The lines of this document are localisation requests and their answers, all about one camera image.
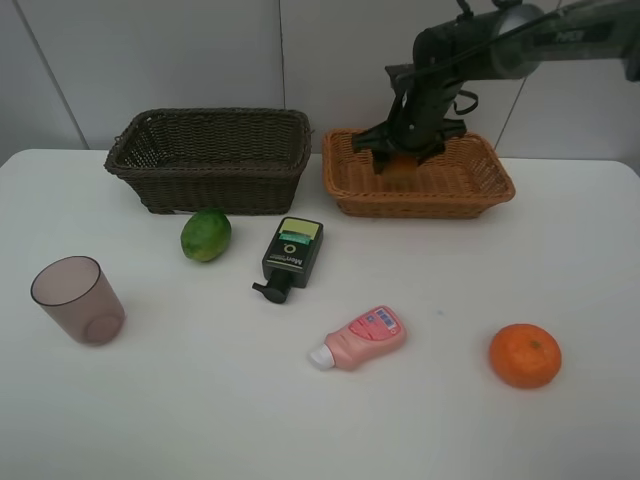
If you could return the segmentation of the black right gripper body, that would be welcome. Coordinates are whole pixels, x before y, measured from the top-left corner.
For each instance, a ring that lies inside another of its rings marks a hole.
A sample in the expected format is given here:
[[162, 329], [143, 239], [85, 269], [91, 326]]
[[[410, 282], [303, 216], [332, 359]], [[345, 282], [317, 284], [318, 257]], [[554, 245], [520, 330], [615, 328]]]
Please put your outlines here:
[[462, 86], [461, 80], [442, 75], [413, 80], [396, 95], [384, 122], [352, 136], [353, 150], [415, 156], [430, 144], [464, 136], [465, 122], [446, 117]]

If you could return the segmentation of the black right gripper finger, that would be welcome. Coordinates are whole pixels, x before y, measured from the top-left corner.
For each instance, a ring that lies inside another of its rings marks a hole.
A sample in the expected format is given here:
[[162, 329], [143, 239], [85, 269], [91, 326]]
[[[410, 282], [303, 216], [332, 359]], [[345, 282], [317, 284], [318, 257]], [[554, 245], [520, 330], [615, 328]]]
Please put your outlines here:
[[395, 155], [385, 151], [372, 151], [372, 165], [376, 175], [392, 175]]
[[444, 142], [435, 142], [428, 145], [425, 149], [421, 150], [415, 155], [416, 164], [418, 167], [423, 165], [429, 159], [436, 157], [445, 152]]

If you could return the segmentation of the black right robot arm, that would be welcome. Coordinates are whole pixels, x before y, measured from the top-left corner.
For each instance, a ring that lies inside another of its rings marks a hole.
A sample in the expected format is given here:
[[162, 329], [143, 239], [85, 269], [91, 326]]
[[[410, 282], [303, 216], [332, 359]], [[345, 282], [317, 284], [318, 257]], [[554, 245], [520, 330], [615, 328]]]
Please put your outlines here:
[[352, 137], [355, 152], [371, 152], [375, 173], [399, 156], [424, 163], [463, 137], [469, 111], [456, 99], [478, 99], [464, 89], [468, 81], [523, 79], [547, 61], [613, 58], [638, 81], [638, 2], [578, 1], [549, 13], [522, 1], [494, 5], [476, 15], [460, 2], [454, 20], [416, 37], [411, 63], [387, 67], [395, 93], [387, 119]]

